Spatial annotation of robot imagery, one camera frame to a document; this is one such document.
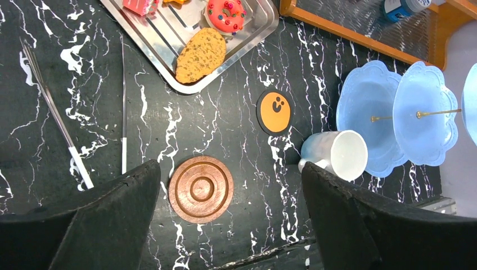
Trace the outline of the brown chocolate chip cookie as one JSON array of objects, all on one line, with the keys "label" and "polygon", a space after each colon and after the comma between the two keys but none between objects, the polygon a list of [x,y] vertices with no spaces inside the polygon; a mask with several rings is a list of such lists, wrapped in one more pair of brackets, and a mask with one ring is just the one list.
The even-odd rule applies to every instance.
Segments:
[{"label": "brown chocolate chip cookie", "polygon": [[222,35],[213,28],[203,28],[179,54],[175,78],[182,84],[194,83],[221,66],[225,56],[226,41]]}]

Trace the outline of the orange yellow pastry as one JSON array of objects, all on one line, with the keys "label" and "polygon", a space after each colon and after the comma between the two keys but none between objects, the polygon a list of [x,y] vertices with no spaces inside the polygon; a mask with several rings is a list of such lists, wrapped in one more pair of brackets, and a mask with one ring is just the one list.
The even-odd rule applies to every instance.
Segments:
[{"label": "orange yellow pastry", "polygon": [[183,5],[186,0],[163,0],[164,3],[177,3],[179,5]]}]

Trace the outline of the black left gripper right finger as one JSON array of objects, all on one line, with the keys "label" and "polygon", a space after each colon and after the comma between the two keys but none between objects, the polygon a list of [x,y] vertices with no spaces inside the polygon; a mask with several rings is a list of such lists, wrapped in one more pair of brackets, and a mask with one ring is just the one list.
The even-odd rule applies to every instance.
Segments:
[{"label": "black left gripper right finger", "polygon": [[476,219],[399,203],[306,163],[306,205],[325,269],[475,269]]}]

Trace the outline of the pink layered cake slice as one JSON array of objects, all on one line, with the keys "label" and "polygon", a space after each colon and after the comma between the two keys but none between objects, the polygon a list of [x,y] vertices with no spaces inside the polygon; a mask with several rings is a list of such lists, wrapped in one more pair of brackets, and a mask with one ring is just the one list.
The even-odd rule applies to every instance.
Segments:
[{"label": "pink layered cake slice", "polygon": [[153,14],[158,8],[159,0],[123,0],[123,7],[138,16]]}]

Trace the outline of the red sprinkled donut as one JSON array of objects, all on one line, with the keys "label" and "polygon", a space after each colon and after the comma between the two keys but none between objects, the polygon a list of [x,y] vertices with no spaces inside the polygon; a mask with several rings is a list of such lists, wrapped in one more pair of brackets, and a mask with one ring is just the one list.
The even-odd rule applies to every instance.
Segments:
[{"label": "red sprinkled donut", "polygon": [[236,35],[243,29],[247,12],[239,0],[209,0],[204,16],[221,35]]}]

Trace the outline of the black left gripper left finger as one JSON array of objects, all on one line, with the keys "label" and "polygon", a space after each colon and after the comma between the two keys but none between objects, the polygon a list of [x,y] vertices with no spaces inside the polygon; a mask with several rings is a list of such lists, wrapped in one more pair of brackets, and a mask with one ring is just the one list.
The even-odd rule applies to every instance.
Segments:
[{"label": "black left gripper left finger", "polygon": [[1,216],[2,269],[138,269],[158,195],[155,160],[25,214]]}]

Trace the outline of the steel food tongs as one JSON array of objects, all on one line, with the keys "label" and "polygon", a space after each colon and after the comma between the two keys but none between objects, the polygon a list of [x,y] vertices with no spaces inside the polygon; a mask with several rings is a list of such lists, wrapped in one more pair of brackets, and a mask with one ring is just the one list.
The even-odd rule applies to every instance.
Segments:
[{"label": "steel food tongs", "polygon": [[73,170],[71,175],[78,176],[82,179],[82,181],[78,183],[77,189],[79,191],[84,191],[84,190],[94,188],[95,185],[93,184],[91,180],[91,175],[89,171],[87,170],[86,166],[84,165],[82,157],[77,147],[74,144],[74,141],[61,117],[61,114],[59,113],[57,106],[55,105],[50,89],[42,77],[42,73],[41,73],[37,58],[35,56],[35,53],[32,51],[31,46],[27,43],[26,40],[20,38],[20,44],[22,46],[22,51],[29,62],[30,70],[32,74],[34,75],[35,79],[37,80],[40,92],[48,106],[50,113],[53,116],[55,123],[57,124],[67,144],[67,150],[71,156],[70,169]]}]

